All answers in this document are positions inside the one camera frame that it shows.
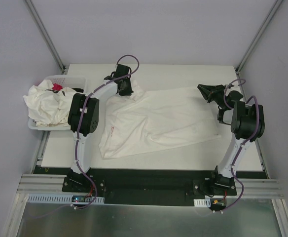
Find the white red-print t-shirt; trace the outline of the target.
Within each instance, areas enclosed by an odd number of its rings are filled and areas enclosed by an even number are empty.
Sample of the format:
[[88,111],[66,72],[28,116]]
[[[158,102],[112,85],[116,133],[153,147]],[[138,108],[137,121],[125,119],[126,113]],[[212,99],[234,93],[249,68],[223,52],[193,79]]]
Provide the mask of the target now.
[[99,149],[104,159],[185,147],[220,138],[210,106],[196,87],[144,91],[106,102]]

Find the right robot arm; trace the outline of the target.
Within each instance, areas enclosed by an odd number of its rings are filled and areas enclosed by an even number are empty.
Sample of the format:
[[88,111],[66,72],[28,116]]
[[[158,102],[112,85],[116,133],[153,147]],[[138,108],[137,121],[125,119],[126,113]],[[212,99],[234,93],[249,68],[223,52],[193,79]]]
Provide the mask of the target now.
[[232,85],[197,86],[203,98],[218,105],[217,120],[230,126],[232,138],[223,160],[212,172],[208,189],[219,195],[230,188],[235,179],[237,167],[247,149],[260,138],[265,130],[263,106],[258,104],[256,97],[253,105],[243,101],[243,95],[236,90],[226,94]]

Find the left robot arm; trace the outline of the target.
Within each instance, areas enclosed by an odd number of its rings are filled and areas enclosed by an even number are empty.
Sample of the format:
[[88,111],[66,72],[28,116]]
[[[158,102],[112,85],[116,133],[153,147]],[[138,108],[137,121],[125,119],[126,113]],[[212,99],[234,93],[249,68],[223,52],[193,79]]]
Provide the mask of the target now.
[[72,98],[68,124],[74,137],[74,158],[71,171],[85,174],[90,169],[89,151],[86,143],[99,123],[100,98],[110,98],[115,94],[129,96],[132,94],[129,66],[117,64],[115,71],[104,78],[103,83],[87,95],[76,93]]

